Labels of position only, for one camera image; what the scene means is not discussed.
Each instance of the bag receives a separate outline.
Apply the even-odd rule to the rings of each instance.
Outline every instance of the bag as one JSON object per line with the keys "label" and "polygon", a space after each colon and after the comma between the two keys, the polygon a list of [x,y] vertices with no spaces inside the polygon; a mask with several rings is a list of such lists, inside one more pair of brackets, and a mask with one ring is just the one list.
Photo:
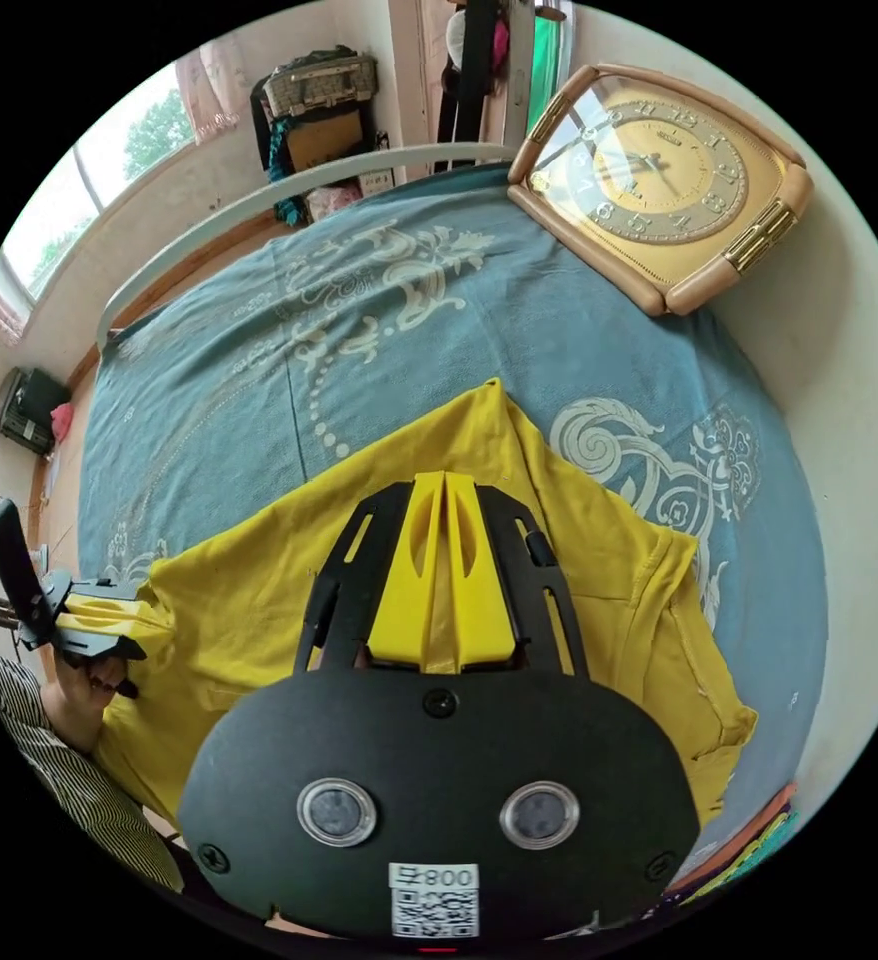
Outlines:
{"label": "bag", "polygon": [[277,119],[298,117],[316,107],[371,100],[378,89],[376,61],[341,44],[279,67],[264,85]]}

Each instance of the green door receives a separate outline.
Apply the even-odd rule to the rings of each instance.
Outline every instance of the green door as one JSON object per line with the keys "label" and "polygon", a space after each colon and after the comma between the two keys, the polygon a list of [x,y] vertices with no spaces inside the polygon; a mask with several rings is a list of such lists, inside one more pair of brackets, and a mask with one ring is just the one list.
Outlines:
{"label": "green door", "polygon": [[559,43],[562,24],[536,17],[529,96],[529,129],[535,126],[559,86]]}

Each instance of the screw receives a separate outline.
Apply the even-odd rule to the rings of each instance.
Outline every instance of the screw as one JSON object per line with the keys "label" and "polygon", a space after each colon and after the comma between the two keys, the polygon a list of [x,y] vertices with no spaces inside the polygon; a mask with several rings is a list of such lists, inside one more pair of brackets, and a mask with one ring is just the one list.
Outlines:
{"label": "screw", "polygon": [[646,867],[646,879],[650,883],[657,883],[671,873],[675,862],[676,855],[671,850],[666,850],[665,853],[660,853],[658,857],[653,857]]}
{"label": "screw", "polygon": [[229,859],[211,843],[204,843],[199,847],[199,862],[210,873],[228,873]]}
{"label": "screw", "polygon": [[451,690],[430,690],[422,698],[422,709],[436,720],[445,720],[456,712],[459,701]]}

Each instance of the person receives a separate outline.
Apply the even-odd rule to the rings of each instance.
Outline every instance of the person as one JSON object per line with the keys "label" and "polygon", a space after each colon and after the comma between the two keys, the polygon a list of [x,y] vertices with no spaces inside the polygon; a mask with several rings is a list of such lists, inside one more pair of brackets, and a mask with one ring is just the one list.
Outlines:
{"label": "person", "polygon": [[[126,675],[111,657],[70,667],[58,654],[55,679],[0,656],[0,718],[7,735],[59,806],[126,868],[205,906],[258,923],[218,897],[183,847],[166,841],[145,812],[90,759],[106,707]],[[269,927],[325,936],[278,914]]]}

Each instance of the yellow t-shirt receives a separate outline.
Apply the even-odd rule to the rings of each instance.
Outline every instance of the yellow t-shirt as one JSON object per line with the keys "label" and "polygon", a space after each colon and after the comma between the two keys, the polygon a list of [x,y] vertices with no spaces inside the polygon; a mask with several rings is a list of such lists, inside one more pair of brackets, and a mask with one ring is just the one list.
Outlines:
{"label": "yellow t-shirt", "polygon": [[[700,822],[715,817],[756,714],[736,696],[702,615],[696,542],[646,522],[554,454],[498,380],[157,561],[139,598],[171,612],[174,639],[130,663],[139,697],[106,711],[99,764],[175,823],[216,721],[239,697],[291,674],[313,577],[359,501],[433,471],[469,474],[531,510],[568,582],[591,679],[659,723],[682,758]],[[448,669],[441,659],[430,669]]]}

